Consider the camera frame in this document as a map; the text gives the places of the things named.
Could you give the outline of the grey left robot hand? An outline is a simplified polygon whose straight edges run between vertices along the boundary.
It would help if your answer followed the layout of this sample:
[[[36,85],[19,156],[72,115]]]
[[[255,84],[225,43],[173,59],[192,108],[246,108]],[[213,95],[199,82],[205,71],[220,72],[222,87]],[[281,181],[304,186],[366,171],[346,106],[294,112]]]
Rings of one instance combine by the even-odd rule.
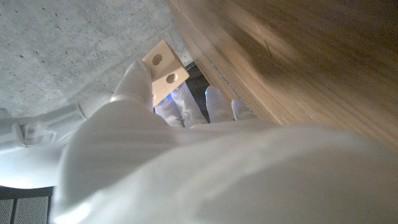
[[[62,152],[54,223],[396,223],[397,151],[346,131],[172,127],[132,63]]]

